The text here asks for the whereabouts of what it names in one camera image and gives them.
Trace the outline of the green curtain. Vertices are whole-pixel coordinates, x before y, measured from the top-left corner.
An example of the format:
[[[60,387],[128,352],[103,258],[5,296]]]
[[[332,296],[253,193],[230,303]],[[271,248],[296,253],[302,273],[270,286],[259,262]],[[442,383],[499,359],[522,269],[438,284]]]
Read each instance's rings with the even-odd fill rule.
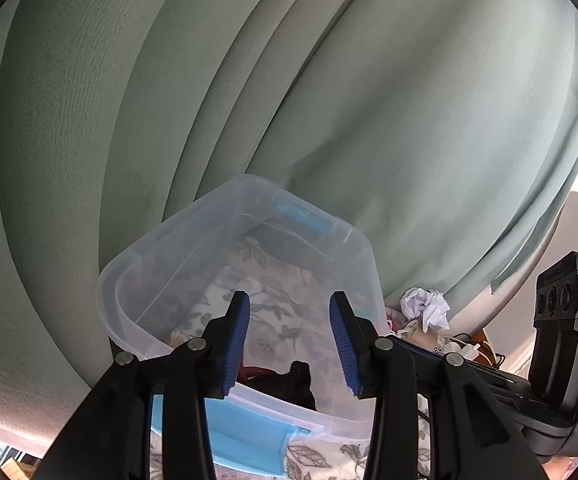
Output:
[[[0,0],[0,434],[54,438],[111,361],[102,267],[238,174],[458,311],[577,171],[571,0]]]

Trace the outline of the black fabric hair accessory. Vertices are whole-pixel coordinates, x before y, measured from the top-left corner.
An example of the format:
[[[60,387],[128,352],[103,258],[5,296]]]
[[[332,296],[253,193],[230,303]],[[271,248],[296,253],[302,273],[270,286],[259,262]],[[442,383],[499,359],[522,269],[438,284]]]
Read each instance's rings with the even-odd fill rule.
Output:
[[[279,374],[263,367],[241,365],[238,382],[275,399],[308,410],[316,410],[312,393],[312,374],[306,362],[293,361],[287,373]]]

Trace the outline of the white paper ball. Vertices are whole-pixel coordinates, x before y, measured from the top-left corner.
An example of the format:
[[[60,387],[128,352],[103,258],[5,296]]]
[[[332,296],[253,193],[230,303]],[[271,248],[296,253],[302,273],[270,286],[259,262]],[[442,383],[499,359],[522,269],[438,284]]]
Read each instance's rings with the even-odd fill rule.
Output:
[[[400,310],[409,321],[417,320],[426,333],[432,330],[448,330],[450,307],[438,290],[411,287],[400,298]]]

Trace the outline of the clear plastic storage bin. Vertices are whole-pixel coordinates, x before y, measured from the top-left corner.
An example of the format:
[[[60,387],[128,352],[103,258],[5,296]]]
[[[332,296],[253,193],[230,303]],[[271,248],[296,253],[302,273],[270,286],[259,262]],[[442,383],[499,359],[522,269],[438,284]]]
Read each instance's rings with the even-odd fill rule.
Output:
[[[139,359],[178,347],[216,371],[214,462],[258,478],[358,479],[374,406],[347,385],[329,306],[389,330],[366,237],[267,180],[236,177],[132,243],[97,287],[106,331]]]

